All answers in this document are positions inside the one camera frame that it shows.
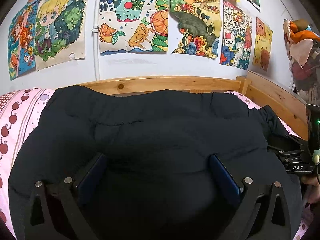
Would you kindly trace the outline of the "person's right hand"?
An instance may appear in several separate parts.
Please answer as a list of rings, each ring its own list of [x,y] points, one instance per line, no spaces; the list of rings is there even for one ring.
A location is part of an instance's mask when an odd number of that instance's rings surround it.
[[[320,199],[320,189],[317,177],[302,176],[301,181],[303,184],[311,186],[311,190],[308,194],[308,203],[314,204],[319,202]]]

